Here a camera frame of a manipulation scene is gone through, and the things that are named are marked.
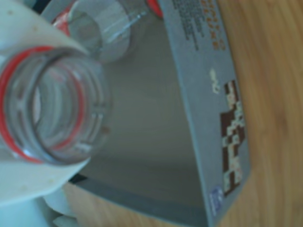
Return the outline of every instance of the white object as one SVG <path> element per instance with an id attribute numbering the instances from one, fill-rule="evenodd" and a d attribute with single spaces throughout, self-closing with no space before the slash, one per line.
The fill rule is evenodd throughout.
<path id="1" fill-rule="evenodd" d="M 0 0 L 0 52 L 16 46 L 69 46 L 86 51 L 21 3 Z M 0 207 L 54 192 L 88 160 L 68 167 L 23 163 L 0 149 Z"/>
<path id="2" fill-rule="evenodd" d="M 0 208 L 1 227 L 54 227 L 59 215 L 43 199 L 30 200 Z"/>
<path id="3" fill-rule="evenodd" d="M 54 211 L 63 214 L 68 217 L 75 218 L 76 215 L 71 210 L 67 198 L 64 194 L 63 188 L 56 190 L 55 192 L 43 197 L 46 204 Z"/>

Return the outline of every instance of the cardboard box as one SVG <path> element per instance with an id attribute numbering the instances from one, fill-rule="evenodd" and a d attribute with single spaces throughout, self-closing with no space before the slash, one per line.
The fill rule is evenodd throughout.
<path id="1" fill-rule="evenodd" d="M 44 16 L 69 3 L 53 0 Z M 228 39 L 215 0 L 160 4 L 164 21 L 131 56 L 104 66 L 112 135 L 72 182 L 146 215 L 213 227 L 250 173 Z"/>

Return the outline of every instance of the red rubber seal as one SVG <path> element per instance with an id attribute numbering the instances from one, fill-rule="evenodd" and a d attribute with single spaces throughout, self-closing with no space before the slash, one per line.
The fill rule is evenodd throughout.
<path id="1" fill-rule="evenodd" d="M 148 6 L 151 8 L 151 10 L 160 18 L 163 18 L 163 12 L 161 10 L 161 7 L 158 3 L 158 0 L 146 0 Z"/>
<path id="2" fill-rule="evenodd" d="M 0 76 L 0 134 L 6 143 L 6 145 L 16 154 L 18 154 L 20 157 L 24 158 L 27 161 L 33 162 L 33 163 L 42 163 L 40 160 L 32 158 L 28 155 L 26 155 L 16 144 L 14 138 L 11 136 L 8 126 L 6 124 L 6 116 L 4 113 L 4 101 L 5 101 L 5 93 L 8 88 L 8 84 L 10 81 L 11 76 L 13 75 L 14 71 L 18 67 L 18 65 L 25 60 L 27 57 L 29 57 L 31 54 L 36 52 L 45 52 L 52 50 L 53 47 L 50 46 L 39 46 L 34 47 L 28 50 L 25 50 L 19 54 L 17 54 L 5 67 L 3 70 L 1 76 Z"/>
<path id="3" fill-rule="evenodd" d="M 60 13 L 55 20 L 53 21 L 53 26 L 56 27 L 58 30 L 61 30 L 67 36 L 71 36 L 68 24 L 68 16 L 71 11 L 73 4 L 67 7 L 62 13 Z"/>

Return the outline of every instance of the glass bottle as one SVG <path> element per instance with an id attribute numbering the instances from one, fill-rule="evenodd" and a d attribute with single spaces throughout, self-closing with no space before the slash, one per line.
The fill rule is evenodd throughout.
<path id="1" fill-rule="evenodd" d="M 100 151 L 111 98 L 100 63 L 72 48 L 0 54 L 0 145 L 34 163 L 68 165 Z"/>
<path id="2" fill-rule="evenodd" d="M 76 0 L 53 25 L 109 63 L 131 52 L 157 16 L 156 0 Z"/>

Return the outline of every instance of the red ring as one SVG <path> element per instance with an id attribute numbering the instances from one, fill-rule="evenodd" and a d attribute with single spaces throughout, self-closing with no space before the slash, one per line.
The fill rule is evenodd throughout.
<path id="1" fill-rule="evenodd" d="M 11 136 L 8 126 L 6 124 L 6 116 L 4 113 L 4 99 L 5 93 L 7 90 L 7 86 L 9 84 L 10 78 L 13 75 L 16 67 L 27 57 L 31 54 L 36 52 L 45 52 L 52 50 L 53 47 L 50 46 L 39 46 L 34 47 L 28 50 L 25 50 L 18 55 L 16 55 L 5 67 L 1 76 L 0 76 L 0 134 L 3 137 L 4 142 L 8 145 L 9 148 L 12 149 L 15 153 L 17 153 L 22 158 L 26 159 L 27 161 L 34 162 L 34 163 L 42 163 L 40 160 L 36 158 L 32 158 L 27 156 L 15 143 L 14 138 Z"/>
<path id="2" fill-rule="evenodd" d="M 147 4 L 158 17 L 163 18 L 163 12 L 158 3 L 158 0 L 147 0 Z"/>

